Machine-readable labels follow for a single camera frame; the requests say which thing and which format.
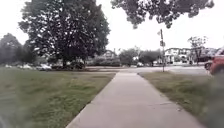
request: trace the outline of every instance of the utility pole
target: utility pole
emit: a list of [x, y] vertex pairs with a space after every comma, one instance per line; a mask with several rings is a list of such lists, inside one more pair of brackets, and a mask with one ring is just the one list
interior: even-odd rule
[[165, 71], [165, 51], [164, 51], [165, 42], [163, 41], [163, 30], [162, 29], [160, 29], [160, 36], [161, 36], [160, 46], [163, 47], [162, 61], [163, 61], [163, 72], [164, 72]]

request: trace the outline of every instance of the road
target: road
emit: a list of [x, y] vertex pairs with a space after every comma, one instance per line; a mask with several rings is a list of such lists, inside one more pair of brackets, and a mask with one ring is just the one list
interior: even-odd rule
[[[142, 72], [155, 72], [162, 71], [162, 67], [142, 67], [142, 68], [124, 68], [124, 69], [101, 69], [101, 71], [118, 71], [129, 73], [142, 73]], [[204, 67], [182, 67], [182, 66], [170, 66], [165, 67], [165, 71], [174, 72], [177, 74], [192, 74], [192, 75], [209, 75], [209, 72]]]

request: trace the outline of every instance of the building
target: building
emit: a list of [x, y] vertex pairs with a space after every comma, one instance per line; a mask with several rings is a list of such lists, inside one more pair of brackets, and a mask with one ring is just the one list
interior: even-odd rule
[[115, 59], [115, 58], [117, 58], [117, 54], [111, 50], [107, 50], [103, 55], [97, 56], [96, 58], [105, 59], [105, 60]]
[[167, 64], [175, 62], [187, 63], [190, 58], [191, 49], [189, 48], [169, 48], [165, 50], [165, 60]]

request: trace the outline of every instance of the grass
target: grass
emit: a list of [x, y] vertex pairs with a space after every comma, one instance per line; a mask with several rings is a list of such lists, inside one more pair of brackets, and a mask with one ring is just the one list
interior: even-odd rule
[[0, 127], [64, 128], [113, 76], [0, 68]]
[[203, 120], [206, 115], [212, 77], [177, 75], [169, 72], [141, 75], [170, 100], [181, 105], [199, 120]]

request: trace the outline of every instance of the concrete sidewalk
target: concrete sidewalk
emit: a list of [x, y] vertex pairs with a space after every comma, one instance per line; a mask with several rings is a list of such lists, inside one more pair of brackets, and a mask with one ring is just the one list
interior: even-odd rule
[[117, 73], [66, 128], [204, 127], [136, 73]]

